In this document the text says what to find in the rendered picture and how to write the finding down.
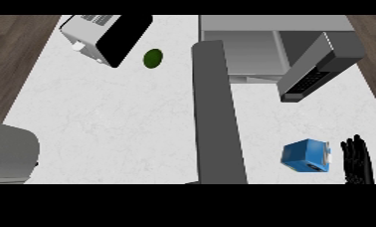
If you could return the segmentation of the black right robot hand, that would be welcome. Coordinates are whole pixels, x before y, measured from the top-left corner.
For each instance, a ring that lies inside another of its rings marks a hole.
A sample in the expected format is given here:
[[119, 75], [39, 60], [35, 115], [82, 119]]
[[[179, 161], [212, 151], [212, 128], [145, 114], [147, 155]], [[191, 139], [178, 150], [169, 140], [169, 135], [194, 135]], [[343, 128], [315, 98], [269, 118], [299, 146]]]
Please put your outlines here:
[[347, 184], [374, 184], [374, 167], [366, 141], [359, 134], [341, 142]]

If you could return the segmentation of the blue milk carton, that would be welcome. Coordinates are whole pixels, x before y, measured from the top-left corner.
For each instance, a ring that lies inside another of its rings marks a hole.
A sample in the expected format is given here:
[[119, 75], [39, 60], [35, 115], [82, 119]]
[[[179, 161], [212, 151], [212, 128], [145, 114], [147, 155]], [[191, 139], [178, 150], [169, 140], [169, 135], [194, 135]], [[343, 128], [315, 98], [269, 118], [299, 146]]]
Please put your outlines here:
[[297, 172], [328, 172], [331, 154], [329, 143], [309, 138], [284, 147], [281, 163]]

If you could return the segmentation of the grey microwave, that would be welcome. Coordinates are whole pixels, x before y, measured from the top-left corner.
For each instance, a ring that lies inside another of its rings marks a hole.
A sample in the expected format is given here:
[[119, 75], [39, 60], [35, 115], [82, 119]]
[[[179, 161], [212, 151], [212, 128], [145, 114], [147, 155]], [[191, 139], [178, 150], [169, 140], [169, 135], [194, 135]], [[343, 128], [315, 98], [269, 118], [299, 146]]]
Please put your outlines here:
[[222, 44], [229, 81], [275, 84], [299, 103], [365, 58], [344, 15], [201, 15], [198, 38]]

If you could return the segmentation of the green avocado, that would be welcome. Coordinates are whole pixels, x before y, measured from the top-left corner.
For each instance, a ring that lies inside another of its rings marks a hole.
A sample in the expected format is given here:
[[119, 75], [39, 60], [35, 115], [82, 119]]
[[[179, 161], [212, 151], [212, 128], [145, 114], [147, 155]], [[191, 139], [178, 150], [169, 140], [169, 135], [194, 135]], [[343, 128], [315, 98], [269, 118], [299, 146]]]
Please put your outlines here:
[[163, 63], [163, 59], [163, 51], [160, 49], [151, 49], [145, 54], [145, 66], [154, 69]]

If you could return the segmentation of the white toaster oven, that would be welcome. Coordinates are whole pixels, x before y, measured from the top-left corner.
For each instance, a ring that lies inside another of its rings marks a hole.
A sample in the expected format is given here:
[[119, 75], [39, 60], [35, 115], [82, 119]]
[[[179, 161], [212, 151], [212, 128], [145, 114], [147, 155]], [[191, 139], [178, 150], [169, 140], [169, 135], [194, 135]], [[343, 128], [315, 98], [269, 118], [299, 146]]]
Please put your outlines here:
[[60, 30], [77, 52], [117, 68], [153, 23], [153, 15], [73, 15]]

